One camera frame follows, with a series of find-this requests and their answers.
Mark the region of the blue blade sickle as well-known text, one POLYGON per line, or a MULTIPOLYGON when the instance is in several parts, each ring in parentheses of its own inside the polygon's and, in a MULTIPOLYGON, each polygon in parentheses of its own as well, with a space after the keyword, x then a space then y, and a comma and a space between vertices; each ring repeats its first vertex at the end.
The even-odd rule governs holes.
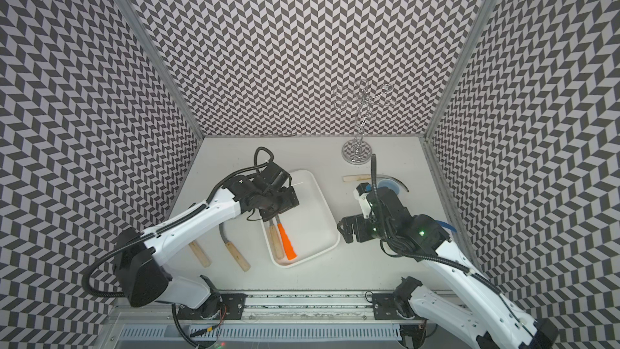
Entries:
POLYGON ((448 231, 452 232, 453 234, 457 234, 458 231, 457 229, 455 229, 454 226, 452 226, 451 224, 445 222, 445 221, 436 221, 437 224, 439 224, 440 226, 442 226, 443 229, 447 229, 448 231))

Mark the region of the orange collar sickle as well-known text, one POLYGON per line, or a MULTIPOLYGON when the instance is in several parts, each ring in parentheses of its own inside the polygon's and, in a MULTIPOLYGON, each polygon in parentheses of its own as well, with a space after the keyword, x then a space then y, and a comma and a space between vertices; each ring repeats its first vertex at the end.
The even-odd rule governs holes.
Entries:
POLYGON ((276 217, 276 222, 277 222, 277 226, 279 229, 279 234, 280 234, 280 238, 281 238, 281 242, 282 242, 282 246, 284 249, 284 253, 287 256, 287 259, 289 261, 294 260, 297 257, 297 254, 295 253, 295 250, 292 246, 292 243, 289 239, 289 237, 287 236, 287 232, 284 228, 283 223, 280 220, 280 217, 277 216, 276 217))

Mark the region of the white plastic storage box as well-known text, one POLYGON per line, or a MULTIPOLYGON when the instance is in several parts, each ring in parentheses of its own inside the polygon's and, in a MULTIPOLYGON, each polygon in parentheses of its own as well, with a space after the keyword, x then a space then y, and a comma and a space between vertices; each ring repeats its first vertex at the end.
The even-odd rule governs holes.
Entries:
POLYGON ((300 205, 279 217, 297 257, 289 261, 284 253, 283 259, 276 259, 271 246, 269 221, 263 226, 271 262, 282 269, 294 268, 325 255, 334 250, 341 240, 334 215, 314 174, 307 170, 293 171, 292 187, 300 205))

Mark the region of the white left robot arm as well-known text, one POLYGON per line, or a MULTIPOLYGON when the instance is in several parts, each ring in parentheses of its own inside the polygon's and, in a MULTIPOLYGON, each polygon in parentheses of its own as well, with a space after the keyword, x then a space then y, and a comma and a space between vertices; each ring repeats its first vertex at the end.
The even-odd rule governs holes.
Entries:
POLYGON ((157 302, 182 305, 211 316, 217 295, 209 279, 179 276, 169 261, 195 239, 243 213, 257 211, 263 221, 268 221, 298 204, 291 174, 276 163, 240 169, 216 184, 207 199, 178 216, 143 231, 123 231, 114 250, 84 271, 82 288, 94 297, 124 297, 134 308, 157 302), (107 261, 112 263, 118 292, 96 289, 90 282, 107 261))

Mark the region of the light blue mug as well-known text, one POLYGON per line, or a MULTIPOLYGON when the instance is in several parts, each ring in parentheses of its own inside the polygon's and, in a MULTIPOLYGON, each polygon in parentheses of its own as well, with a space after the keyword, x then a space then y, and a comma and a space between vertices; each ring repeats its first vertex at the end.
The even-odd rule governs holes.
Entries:
POLYGON ((381 179, 378 182, 377 187, 386 187, 389 190, 395 192, 397 196, 400 194, 400 184, 398 184, 398 182, 396 182, 394 179, 381 179))

